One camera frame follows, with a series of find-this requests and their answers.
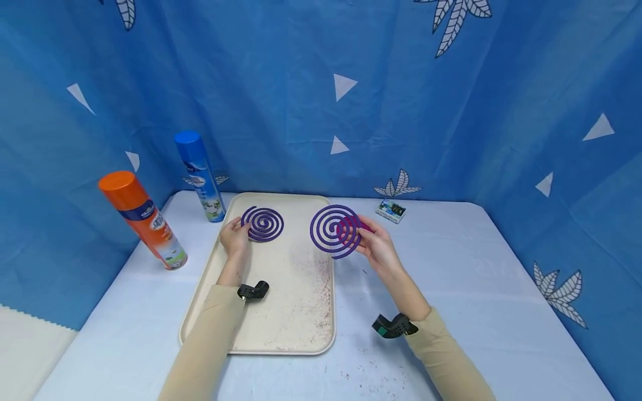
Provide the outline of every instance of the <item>wrist strap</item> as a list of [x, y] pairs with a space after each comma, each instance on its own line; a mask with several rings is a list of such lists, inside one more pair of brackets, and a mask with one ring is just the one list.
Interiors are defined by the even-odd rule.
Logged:
[[379, 315], [372, 324], [372, 328], [383, 338], [397, 338], [403, 334], [410, 336], [419, 331], [417, 326], [412, 324], [410, 319], [403, 313], [395, 316], [392, 321], [386, 319], [383, 315]]

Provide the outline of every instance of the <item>white plastic tray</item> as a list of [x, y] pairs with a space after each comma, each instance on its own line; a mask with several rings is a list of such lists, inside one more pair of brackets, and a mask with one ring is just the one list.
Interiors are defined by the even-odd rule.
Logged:
[[[262, 300], [248, 302], [230, 354], [318, 355], [334, 342], [333, 259], [309, 237], [310, 221], [329, 204], [321, 196], [252, 192], [239, 194], [230, 202], [223, 224], [252, 206], [274, 209], [284, 221], [277, 239], [251, 242], [252, 254], [243, 282], [254, 286], [264, 280], [270, 290]], [[226, 260], [217, 239], [180, 328], [181, 343]]]

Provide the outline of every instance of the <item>aerosol spray can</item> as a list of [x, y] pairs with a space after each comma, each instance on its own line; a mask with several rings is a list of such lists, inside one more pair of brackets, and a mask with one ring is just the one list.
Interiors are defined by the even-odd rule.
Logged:
[[98, 187], [167, 270], [187, 262], [185, 250], [131, 171], [108, 174]]
[[218, 192], [203, 139], [194, 131], [183, 131], [174, 136], [174, 142], [187, 169], [191, 184], [194, 185], [201, 205], [203, 205], [207, 219], [212, 223], [223, 221], [225, 205]]

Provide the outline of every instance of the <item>leaf pattern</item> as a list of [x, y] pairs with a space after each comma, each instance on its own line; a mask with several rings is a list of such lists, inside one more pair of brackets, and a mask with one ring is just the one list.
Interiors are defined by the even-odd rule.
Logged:
[[586, 326], [586, 323], [584, 322], [584, 319], [580, 316], [580, 314], [570, 306], [566, 302], [562, 302], [560, 300], [547, 300], [549, 305], [560, 311], [563, 315], [565, 315], [567, 318], [573, 320], [575, 323], [579, 324], [580, 326], [584, 328], [588, 328]]
[[553, 292], [558, 275], [559, 270], [556, 270], [544, 276], [542, 271], [539, 269], [537, 262], [533, 262], [533, 276], [535, 276], [535, 284], [548, 304], [557, 309], [561, 314], [573, 320], [575, 323], [584, 328], [588, 328], [584, 319], [582, 319], [575, 308], [571, 306], [571, 302], [576, 300], [582, 291], [582, 272], [579, 270], [576, 271], [575, 274], [570, 276], [564, 284]]
[[439, 3], [437, 3], [437, 9], [435, 10], [435, 19], [433, 20], [433, 33], [435, 33], [439, 24], [444, 20], [444, 17], [452, 5], [453, 0], [439, 0]]
[[220, 176], [217, 176], [217, 177], [215, 178], [216, 183], [217, 183], [218, 185], [221, 185], [223, 182], [226, 182], [226, 181], [227, 181], [227, 180], [229, 180], [229, 179], [230, 179], [229, 177], [224, 176], [224, 175], [220, 175]]
[[406, 189], [408, 186], [408, 181], [410, 181], [410, 177], [408, 177], [408, 173], [404, 169], [399, 170], [399, 178], [397, 179], [397, 190], [396, 193], [399, 193], [400, 191], [403, 191]]
[[406, 170], [399, 169], [399, 178], [397, 179], [396, 188], [395, 188], [395, 185], [392, 183], [392, 178], [391, 178], [389, 179], [385, 188], [372, 187], [372, 189], [377, 191], [378, 194], [386, 196], [387, 198], [393, 198], [395, 196], [399, 196], [403, 194], [410, 194], [423, 189], [422, 187], [408, 187], [409, 182], [410, 182], [410, 176], [408, 176], [408, 173], [406, 173]]
[[388, 181], [388, 185], [386, 185], [386, 196], [393, 197], [395, 196], [395, 186], [392, 183], [392, 179]]
[[375, 191], [377, 191], [378, 193], [382, 194], [383, 196], [387, 196], [387, 195], [386, 195], [386, 191], [385, 191], [383, 188], [379, 188], [379, 187], [372, 187], [372, 189], [373, 189], [373, 190], [375, 190]]
[[136, 10], [134, 0], [116, 0], [118, 10], [121, 13], [125, 30], [130, 31], [134, 27], [136, 21]]
[[397, 191], [397, 193], [395, 194], [395, 196], [399, 196], [399, 195], [403, 195], [403, 194], [411, 194], [411, 193], [413, 193], [413, 192], [417, 192], [417, 191], [419, 191], [419, 190], [421, 190], [421, 189], [423, 189], [423, 188], [421, 188], [421, 187], [409, 187], [409, 188], [405, 188], [405, 189], [402, 189], [401, 191]]
[[582, 291], [582, 272], [576, 271], [561, 287], [559, 287], [550, 298], [561, 302], [573, 302], [580, 296]]
[[453, 12], [450, 14], [450, 20], [448, 20], [448, 25], [446, 26], [446, 31], [442, 37], [442, 41], [439, 44], [439, 49], [437, 50], [437, 55], [435, 58], [443, 55], [446, 50], [453, 44], [455, 38], [459, 34], [462, 25], [464, 24], [464, 18], [466, 18], [466, 7], [464, 5], [464, 0], [456, 0], [456, 3], [453, 7]]
[[535, 276], [535, 285], [537, 286], [537, 288], [541, 289], [544, 275], [542, 274], [542, 271], [539, 269], [537, 262], [533, 262], [533, 276]]
[[488, 0], [466, 0], [466, 8], [468, 8], [468, 11], [470, 11], [475, 17], [492, 17]]
[[557, 280], [557, 275], [559, 273], [559, 270], [555, 270], [553, 273], [548, 273], [542, 279], [542, 285], [539, 288], [539, 292], [542, 293], [544, 298], [548, 299], [548, 297], [553, 293], [553, 290], [555, 290], [555, 281]]
[[437, 31], [439, 25], [446, 18], [448, 11], [451, 11], [448, 24], [444, 35], [442, 36], [441, 43], [437, 49], [435, 58], [443, 55], [453, 44], [455, 38], [459, 34], [464, 24], [464, 19], [468, 12], [473, 16], [479, 18], [490, 18], [492, 12], [490, 10], [489, 0], [414, 0], [415, 3], [434, 3], [437, 2], [435, 8], [435, 17], [433, 18], [433, 33]]

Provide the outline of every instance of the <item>orange spray can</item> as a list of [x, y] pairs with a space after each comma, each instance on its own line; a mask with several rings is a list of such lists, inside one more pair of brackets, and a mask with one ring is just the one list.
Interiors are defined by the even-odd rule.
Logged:
[[187, 262], [183, 247], [131, 171], [108, 174], [100, 179], [98, 187], [167, 270]]

